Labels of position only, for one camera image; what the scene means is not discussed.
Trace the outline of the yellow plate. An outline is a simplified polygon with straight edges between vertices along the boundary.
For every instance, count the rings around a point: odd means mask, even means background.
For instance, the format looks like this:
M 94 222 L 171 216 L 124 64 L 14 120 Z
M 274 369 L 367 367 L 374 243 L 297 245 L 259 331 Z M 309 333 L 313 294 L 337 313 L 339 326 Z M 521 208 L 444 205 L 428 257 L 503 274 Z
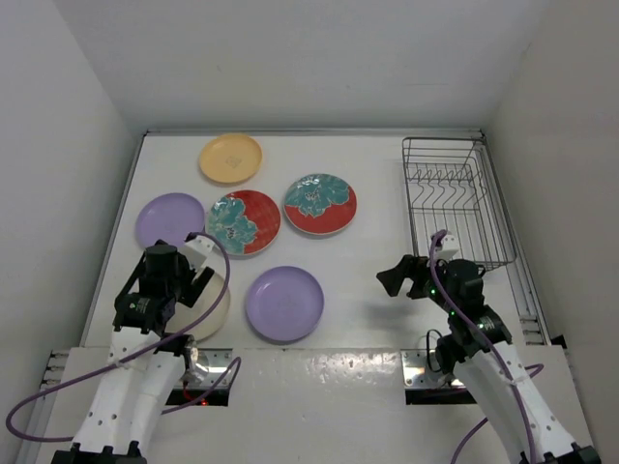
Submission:
M 198 166 L 215 183 L 240 184 L 257 173 L 262 161 L 262 148 L 255 139 L 242 133 L 226 133 L 204 146 Z

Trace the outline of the floral red plate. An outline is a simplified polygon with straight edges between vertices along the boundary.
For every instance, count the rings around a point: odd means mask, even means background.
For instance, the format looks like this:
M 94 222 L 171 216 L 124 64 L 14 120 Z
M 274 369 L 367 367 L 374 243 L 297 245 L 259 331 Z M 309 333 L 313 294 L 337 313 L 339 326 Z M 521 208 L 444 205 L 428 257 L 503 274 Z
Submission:
M 342 178 L 313 173 L 295 181 L 283 198 L 289 222 L 302 232 L 333 235 L 346 228 L 357 212 L 355 190 Z
M 231 256 L 250 256 L 268 247 L 281 227 L 278 205 L 267 194 L 240 189 L 219 198 L 210 208 L 206 232 Z

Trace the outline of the purple plate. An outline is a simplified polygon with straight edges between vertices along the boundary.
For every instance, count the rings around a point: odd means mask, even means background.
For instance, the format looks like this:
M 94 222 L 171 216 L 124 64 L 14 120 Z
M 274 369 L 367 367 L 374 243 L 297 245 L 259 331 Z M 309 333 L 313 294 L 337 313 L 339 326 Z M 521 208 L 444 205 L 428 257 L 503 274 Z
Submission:
M 265 271 L 251 284 L 245 298 L 246 318 L 253 331 L 279 344 L 293 343 L 311 334 L 324 306 L 318 280 L 294 266 Z
M 160 195 L 146 204 L 135 222 L 135 237 L 142 248 L 162 240 L 181 247 L 187 236 L 201 232 L 205 226 L 205 211 L 195 197 L 171 192 Z

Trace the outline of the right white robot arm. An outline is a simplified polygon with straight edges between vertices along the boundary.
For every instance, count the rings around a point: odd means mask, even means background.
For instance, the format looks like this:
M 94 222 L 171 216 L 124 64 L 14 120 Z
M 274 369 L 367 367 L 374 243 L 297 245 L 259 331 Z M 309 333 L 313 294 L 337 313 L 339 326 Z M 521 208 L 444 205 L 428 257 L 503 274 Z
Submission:
M 512 335 L 486 303 L 483 265 L 465 259 L 403 256 L 377 274 L 396 296 L 406 280 L 412 300 L 429 299 L 448 315 L 428 361 L 443 378 L 465 387 L 502 442 L 512 463 L 598 463 L 592 446 L 580 445 L 547 406 L 522 363 Z

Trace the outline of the cream plate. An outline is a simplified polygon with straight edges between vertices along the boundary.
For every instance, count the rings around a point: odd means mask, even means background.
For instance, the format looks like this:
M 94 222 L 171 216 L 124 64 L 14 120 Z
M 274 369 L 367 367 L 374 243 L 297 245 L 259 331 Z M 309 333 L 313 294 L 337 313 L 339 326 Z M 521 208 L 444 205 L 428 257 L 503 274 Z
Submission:
M 203 315 L 220 294 L 223 283 L 223 277 L 218 273 L 214 273 L 192 307 L 177 303 L 175 305 L 175 313 L 166 324 L 165 331 L 170 334 L 176 333 L 196 320 L 199 316 Z M 190 329 L 188 334 L 192 335 L 197 343 L 202 343 L 208 337 L 214 335 L 225 323 L 230 304 L 230 291 L 226 290 L 222 299 L 210 315 Z

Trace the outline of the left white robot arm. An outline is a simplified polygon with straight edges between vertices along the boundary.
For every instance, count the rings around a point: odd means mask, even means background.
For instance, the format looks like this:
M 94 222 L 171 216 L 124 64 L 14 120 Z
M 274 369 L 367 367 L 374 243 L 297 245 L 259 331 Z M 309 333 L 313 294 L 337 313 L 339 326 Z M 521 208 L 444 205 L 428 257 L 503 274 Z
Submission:
M 194 365 L 194 339 L 166 331 L 177 305 L 193 306 L 214 272 L 212 240 L 191 234 L 182 247 L 145 248 L 114 300 L 106 372 L 68 450 L 55 463 L 143 463 L 165 401 Z

